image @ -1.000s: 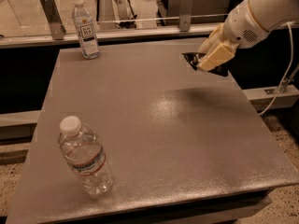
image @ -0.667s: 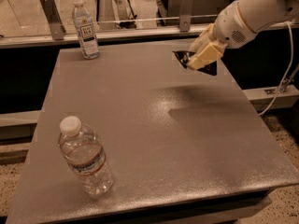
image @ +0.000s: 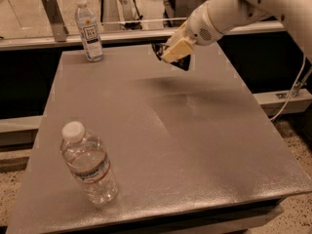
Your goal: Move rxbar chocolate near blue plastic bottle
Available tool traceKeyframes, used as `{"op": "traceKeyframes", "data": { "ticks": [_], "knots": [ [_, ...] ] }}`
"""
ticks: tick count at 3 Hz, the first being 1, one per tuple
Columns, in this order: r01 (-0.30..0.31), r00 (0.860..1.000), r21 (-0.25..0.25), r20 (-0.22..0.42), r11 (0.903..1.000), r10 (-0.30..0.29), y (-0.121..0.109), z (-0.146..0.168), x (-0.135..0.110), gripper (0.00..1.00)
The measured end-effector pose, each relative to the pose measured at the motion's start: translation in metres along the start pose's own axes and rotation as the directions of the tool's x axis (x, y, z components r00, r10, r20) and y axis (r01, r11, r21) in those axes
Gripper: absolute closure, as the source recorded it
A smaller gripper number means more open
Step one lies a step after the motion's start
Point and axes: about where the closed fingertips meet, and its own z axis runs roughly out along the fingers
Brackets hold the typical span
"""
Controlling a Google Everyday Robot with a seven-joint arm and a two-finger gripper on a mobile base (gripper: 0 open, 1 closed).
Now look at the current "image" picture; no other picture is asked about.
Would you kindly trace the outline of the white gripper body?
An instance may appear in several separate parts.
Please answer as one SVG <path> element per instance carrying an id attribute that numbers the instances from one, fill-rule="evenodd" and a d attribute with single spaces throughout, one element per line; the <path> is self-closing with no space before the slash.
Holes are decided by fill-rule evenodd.
<path id="1" fill-rule="evenodd" d="M 200 5 L 190 15 L 186 31 L 199 46 L 208 46 L 219 40 L 223 34 L 215 29 L 208 13 L 208 2 Z"/>

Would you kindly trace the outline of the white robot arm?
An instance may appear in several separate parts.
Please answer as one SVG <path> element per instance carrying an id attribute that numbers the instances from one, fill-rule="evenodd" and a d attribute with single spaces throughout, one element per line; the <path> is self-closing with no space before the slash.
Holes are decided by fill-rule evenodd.
<path id="1" fill-rule="evenodd" d="M 235 27 L 266 17 L 278 20 L 312 61 L 312 0 L 209 0 L 171 36 L 160 59 L 171 63 L 208 46 Z"/>

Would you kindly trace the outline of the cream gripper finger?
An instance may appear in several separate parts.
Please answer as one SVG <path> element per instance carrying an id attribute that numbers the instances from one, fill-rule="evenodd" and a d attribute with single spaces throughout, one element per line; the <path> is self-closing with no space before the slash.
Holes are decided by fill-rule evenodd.
<path id="1" fill-rule="evenodd" d="M 187 36 L 186 32 L 187 21 L 185 21 L 175 32 L 174 34 L 167 40 L 166 46 L 173 47 L 176 44 L 185 45 L 187 41 L 185 37 Z"/>
<path id="2" fill-rule="evenodd" d="M 169 39 L 166 48 L 161 55 L 161 59 L 166 63 L 171 63 L 191 55 L 194 51 L 195 41 L 189 37 L 182 37 L 178 40 Z"/>

